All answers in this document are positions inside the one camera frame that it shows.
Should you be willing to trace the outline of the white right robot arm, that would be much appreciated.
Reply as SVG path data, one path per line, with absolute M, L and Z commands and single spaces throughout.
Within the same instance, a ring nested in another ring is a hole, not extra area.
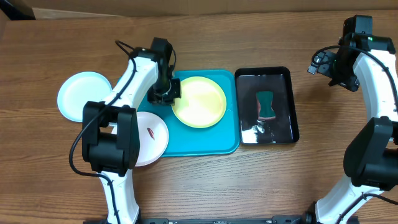
M 318 50 L 308 71 L 331 78 L 330 85 L 362 89 L 368 122 L 345 150 L 344 175 L 305 214 L 306 223 L 357 223 L 354 213 L 397 185 L 396 50 L 392 39 L 350 31 L 336 45 Z

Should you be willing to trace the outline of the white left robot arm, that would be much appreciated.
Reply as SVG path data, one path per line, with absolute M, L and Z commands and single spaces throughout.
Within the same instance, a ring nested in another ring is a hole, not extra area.
M 105 185 L 110 206 L 106 223 L 139 223 L 140 209 L 134 198 L 132 170 L 139 151 L 137 109 L 143 100 L 153 105 L 173 105 L 181 97 L 180 80 L 173 77 L 176 58 L 170 45 L 136 48 L 128 53 L 126 71 L 112 92 L 100 102 L 83 108 L 83 126 L 75 142 L 90 163 L 91 177 Z

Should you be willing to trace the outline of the light blue plate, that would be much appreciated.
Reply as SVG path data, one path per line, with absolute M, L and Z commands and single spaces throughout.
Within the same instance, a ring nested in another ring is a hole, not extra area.
M 110 82 L 100 73 L 80 72 L 63 83 L 58 91 L 57 106 L 66 119 L 81 123 L 86 103 L 101 101 L 111 90 Z

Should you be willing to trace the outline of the green scrub sponge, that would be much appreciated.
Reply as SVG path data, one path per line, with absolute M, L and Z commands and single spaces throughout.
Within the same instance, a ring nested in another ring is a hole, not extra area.
M 259 91 L 256 93 L 257 113 L 259 121 L 275 119 L 276 115 L 272 109 L 273 92 Z

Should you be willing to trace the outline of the yellow plate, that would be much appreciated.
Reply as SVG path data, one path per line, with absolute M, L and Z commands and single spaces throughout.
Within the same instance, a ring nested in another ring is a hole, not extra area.
M 227 100 L 219 84 L 205 77 L 189 77 L 180 84 L 181 97 L 172 106 L 179 121 L 192 128 L 209 128 L 222 119 Z

